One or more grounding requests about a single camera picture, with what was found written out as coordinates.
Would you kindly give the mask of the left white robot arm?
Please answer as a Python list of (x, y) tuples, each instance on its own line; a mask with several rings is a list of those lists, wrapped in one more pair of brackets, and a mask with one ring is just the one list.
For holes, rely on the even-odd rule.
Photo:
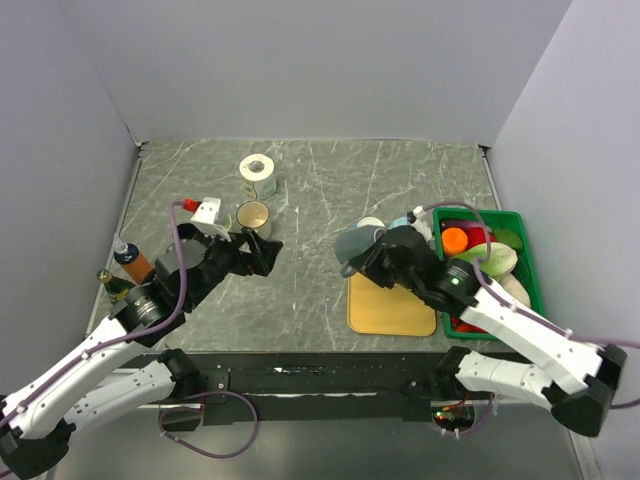
[(60, 462), (80, 433), (145, 403), (191, 399), (199, 371), (180, 349), (160, 353), (120, 381), (101, 382), (182, 326), (227, 275), (268, 276), (282, 247), (248, 228), (222, 238), (178, 225), (173, 246), (156, 259), (144, 284), (55, 366), (2, 398), (1, 459), (8, 472), (35, 478)]

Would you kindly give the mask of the grey blue mug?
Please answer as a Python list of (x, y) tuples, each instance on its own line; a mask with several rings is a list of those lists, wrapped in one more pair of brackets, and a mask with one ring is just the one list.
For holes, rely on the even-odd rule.
[(342, 232), (334, 245), (335, 257), (340, 264), (340, 275), (350, 278), (357, 270), (350, 265), (350, 261), (363, 254), (385, 232), (387, 228), (382, 225), (364, 225)]

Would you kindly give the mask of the light green mug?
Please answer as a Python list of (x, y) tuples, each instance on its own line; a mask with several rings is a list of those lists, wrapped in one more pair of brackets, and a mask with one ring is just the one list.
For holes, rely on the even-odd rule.
[(225, 231), (230, 231), (233, 226), (233, 218), (231, 215), (226, 215), (221, 222), (221, 225)]

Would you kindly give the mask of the cream mug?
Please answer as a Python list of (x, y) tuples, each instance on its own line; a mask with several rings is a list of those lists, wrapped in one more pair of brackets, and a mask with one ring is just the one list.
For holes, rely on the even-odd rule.
[(271, 214), (263, 202), (252, 200), (241, 204), (236, 211), (236, 220), (240, 227), (253, 230), (263, 240), (271, 237)]

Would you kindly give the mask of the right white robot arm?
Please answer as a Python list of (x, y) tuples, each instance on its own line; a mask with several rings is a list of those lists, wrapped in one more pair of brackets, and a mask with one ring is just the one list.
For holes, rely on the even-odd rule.
[(335, 255), (343, 275), (359, 273), (388, 289), (400, 285), (428, 307), (481, 328), (525, 359), (513, 362), (450, 348), (436, 376), (444, 396), (484, 391), (528, 401), (577, 434), (599, 435), (627, 359), (619, 346), (571, 339), (477, 264), (439, 258), (410, 225), (347, 231), (336, 240)]

